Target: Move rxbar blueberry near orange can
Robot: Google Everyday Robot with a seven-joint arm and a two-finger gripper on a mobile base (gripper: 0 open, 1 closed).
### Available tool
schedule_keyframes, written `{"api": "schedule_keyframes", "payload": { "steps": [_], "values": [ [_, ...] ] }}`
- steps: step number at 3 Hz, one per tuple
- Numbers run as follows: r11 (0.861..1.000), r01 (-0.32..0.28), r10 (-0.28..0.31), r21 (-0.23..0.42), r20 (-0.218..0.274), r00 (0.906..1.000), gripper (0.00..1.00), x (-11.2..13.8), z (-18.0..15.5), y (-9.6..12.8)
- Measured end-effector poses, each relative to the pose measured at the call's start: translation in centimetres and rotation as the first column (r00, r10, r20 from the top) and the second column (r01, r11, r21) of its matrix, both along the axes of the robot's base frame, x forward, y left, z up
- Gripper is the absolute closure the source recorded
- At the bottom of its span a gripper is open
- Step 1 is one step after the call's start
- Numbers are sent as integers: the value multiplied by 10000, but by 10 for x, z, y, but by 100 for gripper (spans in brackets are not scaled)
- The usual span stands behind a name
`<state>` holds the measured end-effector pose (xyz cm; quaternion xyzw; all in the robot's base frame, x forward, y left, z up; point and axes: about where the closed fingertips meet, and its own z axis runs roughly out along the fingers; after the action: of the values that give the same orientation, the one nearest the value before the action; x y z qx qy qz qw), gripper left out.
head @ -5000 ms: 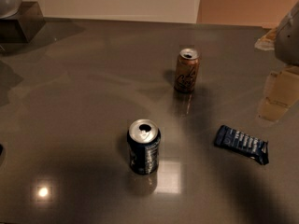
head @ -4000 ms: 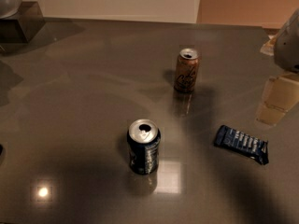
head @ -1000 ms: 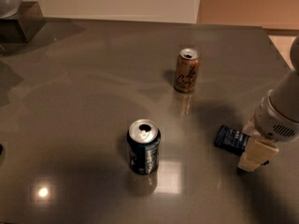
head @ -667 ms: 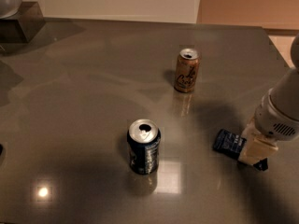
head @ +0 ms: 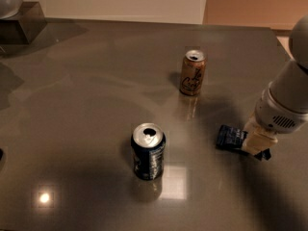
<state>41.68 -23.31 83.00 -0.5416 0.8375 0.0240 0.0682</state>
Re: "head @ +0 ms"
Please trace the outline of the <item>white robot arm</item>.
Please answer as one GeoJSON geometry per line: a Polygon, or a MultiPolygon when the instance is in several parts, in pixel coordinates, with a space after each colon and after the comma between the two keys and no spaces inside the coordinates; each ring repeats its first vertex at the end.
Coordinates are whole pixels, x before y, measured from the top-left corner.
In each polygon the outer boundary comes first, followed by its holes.
{"type": "Polygon", "coordinates": [[[289,36],[293,56],[263,90],[244,126],[243,150],[257,155],[277,144],[278,134],[291,134],[308,121],[308,15],[289,36]]]}

